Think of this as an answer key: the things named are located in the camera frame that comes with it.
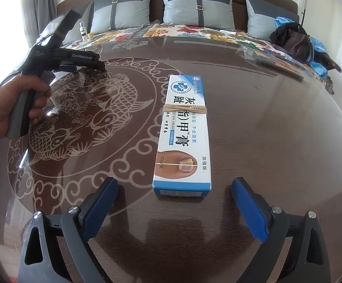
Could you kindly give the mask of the person left hand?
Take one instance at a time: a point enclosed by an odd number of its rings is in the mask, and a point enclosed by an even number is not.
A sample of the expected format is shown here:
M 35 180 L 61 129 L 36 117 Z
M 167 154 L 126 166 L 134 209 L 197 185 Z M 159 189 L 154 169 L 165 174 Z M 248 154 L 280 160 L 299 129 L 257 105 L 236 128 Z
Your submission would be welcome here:
M 9 126 L 9 115 L 19 95 L 26 90 L 34 90 L 43 93 L 35 99 L 33 108 L 28 113 L 32 124 L 36 125 L 42 116 L 48 98 L 51 96 L 51 88 L 45 82 L 34 75 L 18 75 L 0 88 L 0 139 L 6 136 Z

